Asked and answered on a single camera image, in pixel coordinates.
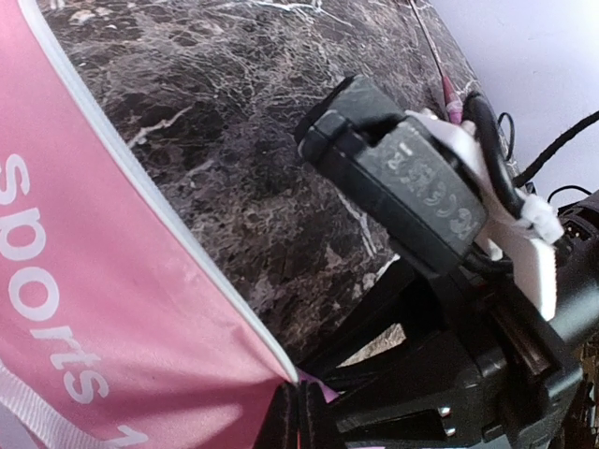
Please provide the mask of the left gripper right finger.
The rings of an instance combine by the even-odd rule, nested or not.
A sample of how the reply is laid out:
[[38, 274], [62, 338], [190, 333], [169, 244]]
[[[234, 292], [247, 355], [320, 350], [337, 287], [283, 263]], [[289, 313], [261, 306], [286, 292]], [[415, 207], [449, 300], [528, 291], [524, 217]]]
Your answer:
[[299, 386], [299, 448], [344, 449], [341, 434], [317, 383], [303, 381]]

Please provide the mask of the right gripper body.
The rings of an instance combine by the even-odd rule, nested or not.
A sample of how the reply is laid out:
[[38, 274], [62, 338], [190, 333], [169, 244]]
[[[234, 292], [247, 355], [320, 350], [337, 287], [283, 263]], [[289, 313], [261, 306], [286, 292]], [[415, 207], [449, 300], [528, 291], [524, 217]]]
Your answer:
[[506, 437], [550, 443], [583, 388], [574, 351], [598, 329], [598, 197], [563, 209], [573, 250], [557, 269], [550, 320], [511, 278], [473, 286], [461, 272], [420, 277], [411, 317], [342, 365], [374, 374], [329, 413], [346, 445], [458, 448]]

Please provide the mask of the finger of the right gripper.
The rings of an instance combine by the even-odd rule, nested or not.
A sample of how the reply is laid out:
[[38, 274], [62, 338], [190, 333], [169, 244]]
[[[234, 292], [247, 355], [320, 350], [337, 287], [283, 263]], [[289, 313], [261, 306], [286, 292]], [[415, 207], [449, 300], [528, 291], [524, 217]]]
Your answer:
[[341, 325], [299, 363], [299, 369], [331, 388], [353, 388], [364, 382], [374, 374], [371, 363], [364, 368], [342, 363], [391, 326], [409, 319], [420, 285], [419, 275], [407, 262], [392, 262]]

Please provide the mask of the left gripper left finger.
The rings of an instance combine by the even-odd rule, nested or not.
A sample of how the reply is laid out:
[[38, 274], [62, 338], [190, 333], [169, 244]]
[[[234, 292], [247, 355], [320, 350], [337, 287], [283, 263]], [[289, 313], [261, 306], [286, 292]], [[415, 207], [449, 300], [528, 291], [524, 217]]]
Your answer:
[[297, 449], [299, 444], [298, 388], [280, 384], [259, 430], [259, 449]]

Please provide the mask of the pink racket bag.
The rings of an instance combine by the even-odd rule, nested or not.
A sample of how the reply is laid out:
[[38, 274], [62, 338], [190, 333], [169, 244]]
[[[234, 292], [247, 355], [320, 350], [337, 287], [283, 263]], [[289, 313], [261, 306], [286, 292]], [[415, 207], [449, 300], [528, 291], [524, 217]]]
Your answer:
[[249, 448], [285, 351], [33, 1], [1, 5], [1, 444]]

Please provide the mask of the red badminton racket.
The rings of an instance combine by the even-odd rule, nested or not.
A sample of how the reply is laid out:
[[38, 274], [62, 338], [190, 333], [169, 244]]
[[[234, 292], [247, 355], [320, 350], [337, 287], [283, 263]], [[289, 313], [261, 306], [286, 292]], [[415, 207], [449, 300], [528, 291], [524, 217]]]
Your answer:
[[336, 399], [339, 396], [339, 394], [336, 391], [334, 391], [333, 389], [328, 387], [321, 380], [317, 379], [316, 377], [314, 377], [302, 370], [299, 370], [299, 378], [302, 381], [306, 381], [308, 383], [318, 384], [323, 395], [324, 395], [326, 403], [332, 402], [334, 399]]
[[420, 13], [416, 7], [416, 2], [414, 0], [408, 1], [411, 9], [413, 10], [417, 23], [424, 34], [424, 37], [427, 41], [428, 47], [431, 51], [431, 55], [433, 61], [437, 67], [439, 72], [439, 76], [441, 78], [442, 90], [444, 95], [444, 102], [446, 107], [446, 115], [448, 121], [453, 124], [461, 124], [462, 122], [462, 113], [463, 113], [463, 103], [460, 99], [460, 96], [456, 92], [454, 85], [450, 79], [450, 77], [445, 73], [444, 68], [442, 67], [441, 60], [436, 49], [436, 46], [431, 38], [431, 34], [423, 22]]

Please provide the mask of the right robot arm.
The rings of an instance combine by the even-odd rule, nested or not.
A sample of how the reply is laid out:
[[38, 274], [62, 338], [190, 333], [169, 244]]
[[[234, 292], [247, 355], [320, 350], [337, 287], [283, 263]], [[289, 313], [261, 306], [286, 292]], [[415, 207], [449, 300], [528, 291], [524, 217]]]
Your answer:
[[518, 176], [500, 119], [455, 125], [350, 114], [299, 125], [299, 153], [385, 228], [399, 255], [302, 362], [337, 391], [301, 390], [309, 447], [567, 446], [592, 408], [576, 355], [598, 327], [598, 196], [554, 210], [523, 184], [591, 115]]

